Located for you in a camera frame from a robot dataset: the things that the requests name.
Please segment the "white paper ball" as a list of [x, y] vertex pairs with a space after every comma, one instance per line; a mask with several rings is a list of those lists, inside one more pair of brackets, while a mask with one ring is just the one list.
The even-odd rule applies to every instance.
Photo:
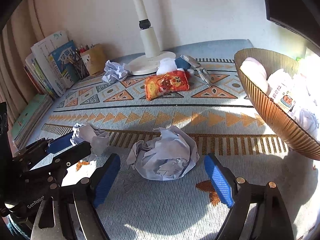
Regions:
[[157, 128], [161, 135], [136, 142], [126, 163], [148, 180], [168, 181], [184, 177], [199, 161], [196, 142], [176, 126]]

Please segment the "triple dumpling plush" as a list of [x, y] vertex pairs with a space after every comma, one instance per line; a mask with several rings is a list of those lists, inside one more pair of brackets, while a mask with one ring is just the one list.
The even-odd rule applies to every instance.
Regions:
[[242, 63], [240, 70], [266, 95], [269, 95], [270, 89], [266, 70], [259, 61], [252, 57], [247, 57]]

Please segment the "paper pile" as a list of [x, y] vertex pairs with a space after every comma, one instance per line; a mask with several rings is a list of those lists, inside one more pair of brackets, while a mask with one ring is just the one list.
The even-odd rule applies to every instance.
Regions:
[[313, 139], [319, 141], [319, 122], [317, 117], [308, 109], [294, 105], [288, 115], [304, 129]]

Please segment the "stack of flat books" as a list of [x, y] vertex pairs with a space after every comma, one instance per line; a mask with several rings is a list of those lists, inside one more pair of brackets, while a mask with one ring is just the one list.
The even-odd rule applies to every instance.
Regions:
[[52, 104], [53, 100], [50, 96], [37, 94], [22, 111], [11, 128], [12, 142], [18, 150], [24, 148], [34, 127]]

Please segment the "black mesh pen holder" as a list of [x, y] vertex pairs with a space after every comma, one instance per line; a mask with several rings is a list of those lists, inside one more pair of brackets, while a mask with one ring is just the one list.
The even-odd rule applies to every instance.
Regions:
[[82, 59], [79, 59], [78, 61], [73, 61], [72, 65], [80, 80], [83, 80], [84, 78], [89, 76], [89, 72]]

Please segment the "patterned blue table mat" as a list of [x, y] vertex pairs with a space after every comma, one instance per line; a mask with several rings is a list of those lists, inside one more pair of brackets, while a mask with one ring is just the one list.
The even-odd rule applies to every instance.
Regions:
[[104, 136], [92, 160], [67, 170], [63, 185], [89, 177], [111, 154], [120, 169], [97, 208], [111, 239], [214, 239], [229, 207], [204, 168], [206, 155], [255, 185], [273, 182], [292, 224], [294, 239], [319, 239], [319, 162], [290, 148], [260, 117], [234, 64], [249, 40], [196, 43], [173, 49], [209, 74], [188, 77], [188, 89], [147, 100], [146, 75], [113, 84], [102, 75], [74, 84], [33, 131], [37, 139]]

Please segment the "blue cover book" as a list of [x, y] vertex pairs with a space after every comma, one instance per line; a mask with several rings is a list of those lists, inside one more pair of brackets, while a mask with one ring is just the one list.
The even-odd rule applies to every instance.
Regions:
[[76, 73], [74, 65], [69, 61], [73, 59], [73, 53], [75, 52], [74, 41], [68, 41], [64, 45], [56, 48], [51, 52], [51, 60], [55, 67], [59, 69], [62, 75], [62, 83], [66, 89], [71, 88], [75, 83], [79, 81], [79, 76]]

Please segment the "gold ribbed bowl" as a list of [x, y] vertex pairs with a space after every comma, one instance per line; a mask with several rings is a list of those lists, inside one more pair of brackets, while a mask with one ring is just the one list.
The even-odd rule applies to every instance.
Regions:
[[260, 48], [246, 48], [234, 54], [234, 64], [240, 82], [264, 122], [294, 151], [307, 158], [319, 160], [319, 142], [313, 139], [242, 72], [240, 67], [248, 57], [259, 61], [264, 66], [267, 76], [280, 68], [293, 76], [298, 70], [298, 62], [275, 51]]

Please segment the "large crumpled paper far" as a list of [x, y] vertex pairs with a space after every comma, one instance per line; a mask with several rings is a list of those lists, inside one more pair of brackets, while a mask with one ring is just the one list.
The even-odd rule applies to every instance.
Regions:
[[119, 64], [108, 60], [105, 63], [105, 74], [101, 78], [107, 84], [113, 84], [118, 81], [124, 81], [128, 76], [128, 71], [125, 69], [126, 64]]

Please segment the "yellow paper pen cup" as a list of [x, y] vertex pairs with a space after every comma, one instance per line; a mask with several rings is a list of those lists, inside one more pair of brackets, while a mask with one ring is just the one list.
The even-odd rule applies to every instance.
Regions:
[[101, 44], [96, 44], [80, 55], [90, 76], [104, 70], [107, 57]]

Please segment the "white workbook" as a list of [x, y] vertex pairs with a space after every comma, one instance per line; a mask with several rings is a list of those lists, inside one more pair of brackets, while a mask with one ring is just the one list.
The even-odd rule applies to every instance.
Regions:
[[52, 52], [69, 41], [65, 30], [57, 31], [31, 47], [39, 67], [46, 76], [57, 97], [66, 91], [65, 83], [59, 68], [55, 65]]

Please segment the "orange snack plush bag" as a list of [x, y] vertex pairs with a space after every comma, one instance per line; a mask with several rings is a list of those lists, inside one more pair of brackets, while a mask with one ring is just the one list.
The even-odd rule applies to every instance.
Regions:
[[176, 70], [147, 77], [144, 88], [146, 99], [151, 101], [171, 92], [188, 91], [189, 82], [185, 71]]

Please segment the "donald duck plush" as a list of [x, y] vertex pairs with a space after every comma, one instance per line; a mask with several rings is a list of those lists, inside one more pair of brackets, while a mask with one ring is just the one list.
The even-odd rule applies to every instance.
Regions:
[[181, 57], [176, 59], [167, 57], [160, 61], [156, 75], [163, 75], [176, 70], [184, 70], [186, 73], [189, 73], [190, 75], [195, 74], [195, 71], [191, 68], [191, 64], [182, 59]]

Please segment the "black monitor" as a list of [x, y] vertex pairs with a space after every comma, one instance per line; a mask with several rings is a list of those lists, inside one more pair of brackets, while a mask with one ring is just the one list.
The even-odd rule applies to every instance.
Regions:
[[319, 47], [319, 0], [265, 0], [266, 18]]

